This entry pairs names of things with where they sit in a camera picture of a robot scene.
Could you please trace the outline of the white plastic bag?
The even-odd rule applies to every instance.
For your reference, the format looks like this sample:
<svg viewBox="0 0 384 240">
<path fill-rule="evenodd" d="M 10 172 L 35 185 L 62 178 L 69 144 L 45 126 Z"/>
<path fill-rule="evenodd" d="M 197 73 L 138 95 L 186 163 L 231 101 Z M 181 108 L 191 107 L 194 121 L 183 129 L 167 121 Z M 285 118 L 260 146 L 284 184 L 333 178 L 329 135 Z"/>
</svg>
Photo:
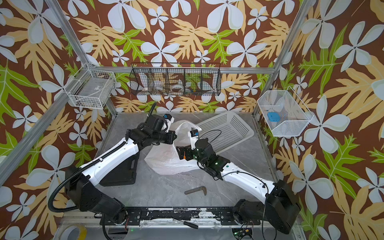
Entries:
<svg viewBox="0 0 384 240">
<path fill-rule="evenodd" d="M 191 144 L 190 131 L 192 129 L 196 129 L 199 132 L 202 131 L 201 127 L 187 120 L 171 124 L 170 130 L 176 132 L 176 140 L 171 145 L 160 144 L 153 146 L 145 157 L 145 162 L 148 166 L 159 175 L 176 175 L 198 170 L 199 167 L 196 160 L 186 161 L 180 159 L 176 149 L 177 146 L 184 147 Z"/>
</svg>

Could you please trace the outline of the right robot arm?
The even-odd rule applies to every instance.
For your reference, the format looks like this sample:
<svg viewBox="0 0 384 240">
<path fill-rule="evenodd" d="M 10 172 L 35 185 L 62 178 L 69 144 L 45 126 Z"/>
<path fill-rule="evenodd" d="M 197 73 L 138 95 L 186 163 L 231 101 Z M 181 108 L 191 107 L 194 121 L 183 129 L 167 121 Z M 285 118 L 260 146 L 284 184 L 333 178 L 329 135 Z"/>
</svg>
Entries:
<svg viewBox="0 0 384 240">
<path fill-rule="evenodd" d="M 239 224 L 269 222 L 277 231 L 289 234 L 301 211 L 299 198 L 290 186 L 279 180 L 267 181 L 242 170 L 230 160 L 217 155 L 208 139 L 177 147 L 181 160 L 196 160 L 198 167 L 215 180 L 232 183 L 257 198 L 256 202 L 239 200 L 233 208 Z"/>
</svg>

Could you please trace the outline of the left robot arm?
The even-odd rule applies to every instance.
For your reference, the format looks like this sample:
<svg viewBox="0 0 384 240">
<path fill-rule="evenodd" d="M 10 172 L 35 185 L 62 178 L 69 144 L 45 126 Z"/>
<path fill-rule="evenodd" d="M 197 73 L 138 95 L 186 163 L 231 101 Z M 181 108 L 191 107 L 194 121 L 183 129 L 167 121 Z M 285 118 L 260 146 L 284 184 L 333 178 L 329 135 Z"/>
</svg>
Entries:
<svg viewBox="0 0 384 240">
<path fill-rule="evenodd" d="M 64 213 L 79 209 L 102 214 L 115 224 L 124 223 L 127 215 L 125 205 L 99 191 L 96 185 L 125 160 L 139 156 L 144 148 L 158 144 L 172 145 L 177 138 L 175 131 L 170 130 L 173 122 L 170 114 L 148 115 L 145 122 L 135 129 L 128 129 L 125 137 L 104 154 L 79 168 L 67 170 L 65 180 L 48 199 L 49 210 Z M 73 201 L 73 207 L 59 209 L 54 206 L 55 197 L 61 189 L 65 189 L 66 195 Z"/>
</svg>

